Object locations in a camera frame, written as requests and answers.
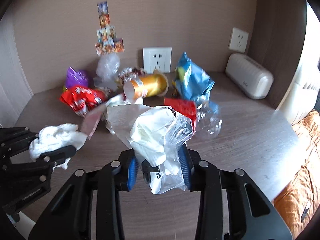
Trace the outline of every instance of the blue chip bag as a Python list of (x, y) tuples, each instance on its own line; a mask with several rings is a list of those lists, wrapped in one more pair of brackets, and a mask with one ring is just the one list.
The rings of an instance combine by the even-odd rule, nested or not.
[(173, 84), (183, 99), (197, 101), (201, 98), (208, 101), (214, 81), (184, 52), (176, 67)]

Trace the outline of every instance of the wall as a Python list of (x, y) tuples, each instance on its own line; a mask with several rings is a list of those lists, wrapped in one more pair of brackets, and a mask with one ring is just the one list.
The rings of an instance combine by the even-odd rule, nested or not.
[[(15, 0), (19, 57), (34, 93), (63, 84), (69, 65), (94, 71), (104, 0)], [(143, 47), (172, 47), (209, 71), (224, 71), (232, 28), (252, 32), (256, 0), (107, 0), (111, 24), (124, 39), (122, 65), (142, 66)]]
[(267, 100), (275, 109), (284, 101), (296, 73), (306, 24), (306, 0), (257, 0), (248, 55), (273, 74)]
[(12, 127), (33, 93), (23, 73), (9, 7), (0, 21), (0, 127)]

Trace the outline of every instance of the orange fabric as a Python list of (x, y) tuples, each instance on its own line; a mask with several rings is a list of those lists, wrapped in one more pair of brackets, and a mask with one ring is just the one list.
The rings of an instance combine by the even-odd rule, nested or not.
[[(293, 180), (274, 199), (274, 206), (295, 239), (305, 228), (320, 204), (320, 116), (315, 110), (292, 126), (306, 151), (305, 163)], [(311, 207), (301, 222), (308, 200)]]

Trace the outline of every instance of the purple wrapper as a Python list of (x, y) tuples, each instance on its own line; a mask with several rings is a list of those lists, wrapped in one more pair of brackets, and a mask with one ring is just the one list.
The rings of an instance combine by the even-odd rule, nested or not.
[(65, 86), (67, 89), (70, 89), (75, 85), (88, 87), (89, 77), (85, 70), (75, 71), (72, 67), (69, 67), (67, 70)]

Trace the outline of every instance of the cylindrical container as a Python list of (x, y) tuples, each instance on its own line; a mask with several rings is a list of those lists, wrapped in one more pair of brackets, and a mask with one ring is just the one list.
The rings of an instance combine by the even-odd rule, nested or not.
[(168, 91), (167, 77), (155, 71), (153, 74), (128, 81), (123, 85), (124, 95), (128, 99), (164, 96)]

